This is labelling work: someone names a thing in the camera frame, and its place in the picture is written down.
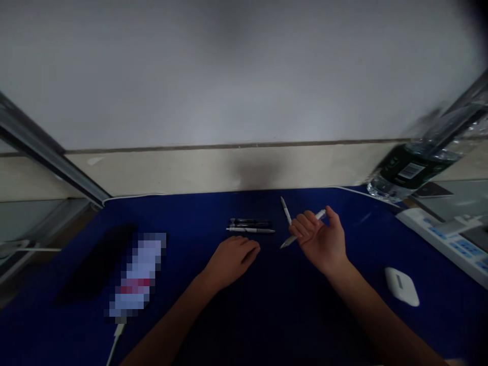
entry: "power strip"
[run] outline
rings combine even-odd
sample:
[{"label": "power strip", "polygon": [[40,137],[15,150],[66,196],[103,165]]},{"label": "power strip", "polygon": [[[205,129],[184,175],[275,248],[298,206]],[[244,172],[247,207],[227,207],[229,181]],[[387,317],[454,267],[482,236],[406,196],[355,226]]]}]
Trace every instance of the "power strip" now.
[{"label": "power strip", "polygon": [[396,218],[488,290],[488,254],[485,251],[459,234],[444,236],[435,228],[442,223],[421,208],[405,210]]}]

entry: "blue tablecloth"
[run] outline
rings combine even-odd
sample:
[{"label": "blue tablecloth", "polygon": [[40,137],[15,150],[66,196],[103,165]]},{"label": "blue tablecloth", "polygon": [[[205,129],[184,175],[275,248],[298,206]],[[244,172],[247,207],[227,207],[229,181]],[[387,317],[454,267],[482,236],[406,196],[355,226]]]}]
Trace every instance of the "blue tablecloth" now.
[{"label": "blue tablecloth", "polygon": [[[292,216],[330,205],[341,216],[351,262],[408,326],[445,358],[486,360],[488,292],[405,227],[390,206],[338,189],[251,191],[120,199],[104,208],[0,313],[2,365],[105,365],[115,325],[104,319],[107,286],[92,300],[54,306],[70,276],[110,228],[167,232],[167,258],[149,305],[127,325],[118,364],[165,314],[229,232],[230,217],[269,219],[274,235],[250,235],[261,253],[203,311],[176,364],[377,364],[352,315],[289,236]],[[384,268],[415,283],[420,306],[395,299]]]}]

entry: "white wire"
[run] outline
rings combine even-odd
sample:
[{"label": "white wire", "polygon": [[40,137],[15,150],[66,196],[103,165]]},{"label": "white wire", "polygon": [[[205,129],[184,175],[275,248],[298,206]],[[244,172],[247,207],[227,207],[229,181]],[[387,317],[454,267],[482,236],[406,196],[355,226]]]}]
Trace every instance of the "white wire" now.
[{"label": "white wire", "polygon": [[[346,187],[340,187],[340,186],[328,186],[328,187],[322,187],[322,188],[337,188],[337,189],[342,189],[342,190],[345,190],[345,191],[349,191],[349,192],[353,192],[353,193],[357,193],[357,194],[361,194],[363,196],[366,196],[366,197],[369,197],[369,198],[373,198],[375,200],[378,200],[380,202],[383,202],[383,203],[387,203],[389,205],[392,205],[392,206],[395,206],[395,207],[398,207],[398,208],[401,208],[400,206],[394,204],[394,203],[391,203],[391,202],[388,202],[386,200],[383,200],[381,198],[378,198],[378,197],[375,197],[375,196],[372,196],[372,195],[369,195],[368,193],[363,193],[363,192],[358,192],[358,191],[355,191],[355,190],[352,190],[350,188],[346,188]],[[108,202],[108,201],[111,201],[111,200],[114,200],[114,199],[121,199],[121,198],[139,198],[139,197],[147,197],[147,196],[166,196],[165,193],[148,193],[148,194],[143,194],[143,195],[136,195],[136,196],[120,196],[120,197],[112,197],[112,198],[107,198],[107,199],[104,199],[102,201],[102,205],[105,207],[105,202]]]},{"label": "white wire", "polygon": [[329,187],[323,187],[323,188],[338,188],[338,189],[342,189],[342,190],[345,190],[345,191],[349,191],[349,192],[354,192],[354,193],[357,193],[357,194],[361,194],[363,196],[366,196],[366,197],[369,197],[369,198],[373,198],[375,200],[378,200],[380,202],[383,202],[383,203],[388,203],[389,205],[392,205],[392,206],[395,206],[395,207],[398,207],[398,208],[401,208],[400,206],[394,204],[394,203],[391,203],[391,202],[388,202],[386,200],[383,200],[381,198],[378,198],[378,197],[375,197],[375,196],[372,196],[372,195],[369,195],[368,193],[363,193],[363,192],[358,192],[358,191],[355,191],[355,190],[352,190],[350,188],[346,188],[346,187],[339,187],[339,186],[329,186]]},{"label": "white wire", "polygon": [[114,199],[121,199],[121,198],[139,198],[139,197],[147,197],[147,196],[166,196],[166,193],[147,193],[147,194],[135,195],[135,196],[110,197],[110,198],[104,199],[102,201],[102,205],[105,207],[105,202],[112,201]]},{"label": "white wire", "polygon": [[115,346],[117,345],[118,338],[123,333],[125,326],[126,325],[124,323],[118,324],[117,325],[117,328],[115,329],[115,334],[114,334],[114,339],[113,339],[113,345],[112,345],[112,349],[110,350],[110,355],[108,356],[108,360],[107,360],[107,365],[106,366],[110,366],[110,362],[112,361],[112,357],[113,357],[113,352],[115,351]]},{"label": "white wire", "polygon": [[61,248],[18,248],[15,252],[60,252]]}]

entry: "hand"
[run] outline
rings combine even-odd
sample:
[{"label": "hand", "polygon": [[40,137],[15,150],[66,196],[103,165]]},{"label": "hand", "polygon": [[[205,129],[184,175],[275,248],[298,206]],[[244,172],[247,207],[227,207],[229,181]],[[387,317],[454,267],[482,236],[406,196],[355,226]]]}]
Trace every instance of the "hand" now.
[{"label": "hand", "polygon": [[200,276],[216,293],[241,277],[260,250],[257,241],[231,236],[219,244]]},{"label": "hand", "polygon": [[339,215],[330,206],[325,208],[329,226],[305,211],[293,219],[290,233],[298,239],[307,258],[327,277],[343,268],[349,260],[346,256],[346,240]]}]

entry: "blurred bottle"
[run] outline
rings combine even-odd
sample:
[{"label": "blurred bottle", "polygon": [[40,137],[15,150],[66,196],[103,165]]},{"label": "blurred bottle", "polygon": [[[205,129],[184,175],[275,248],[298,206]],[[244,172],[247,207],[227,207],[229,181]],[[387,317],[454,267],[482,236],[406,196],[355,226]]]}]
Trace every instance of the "blurred bottle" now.
[{"label": "blurred bottle", "polygon": [[488,135],[488,93],[442,116],[423,137],[395,147],[368,184],[371,195],[396,203],[473,150]]}]

